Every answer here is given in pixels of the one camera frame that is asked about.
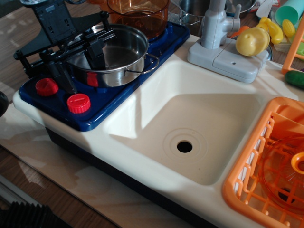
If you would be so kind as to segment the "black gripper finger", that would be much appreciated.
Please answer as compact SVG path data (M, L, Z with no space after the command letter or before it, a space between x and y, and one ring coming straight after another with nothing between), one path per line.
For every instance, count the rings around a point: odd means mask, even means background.
M67 68L61 62L50 61L47 63L47 68L52 78L58 83L59 87L68 94L77 94L77 88L72 81Z
M92 70L105 70L103 47L103 41L95 39L90 41L86 48L85 56Z

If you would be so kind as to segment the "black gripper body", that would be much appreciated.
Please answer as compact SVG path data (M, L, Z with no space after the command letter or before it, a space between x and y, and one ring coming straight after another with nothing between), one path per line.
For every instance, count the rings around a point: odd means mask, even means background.
M72 17L67 4L80 5L84 1L73 0L23 0L21 4L33 10L41 30L38 35L21 49L14 58L23 65L29 78L39 74L50 74L50 61L65 64L78 54L86 54L89 42L114 37L108 23L109 14L99 12L82 17Z

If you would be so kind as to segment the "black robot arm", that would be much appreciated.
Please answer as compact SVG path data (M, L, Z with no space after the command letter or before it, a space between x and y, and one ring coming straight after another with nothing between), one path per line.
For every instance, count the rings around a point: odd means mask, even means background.
M92 69L105 68L103 47L114 37L108 12L73 18L66 4L79 5L82 0L23 0L21 3L33 10L41 30L15 52L14 58L22 63L29 78L47 73L66 93L76 94L67 61L84 54Z

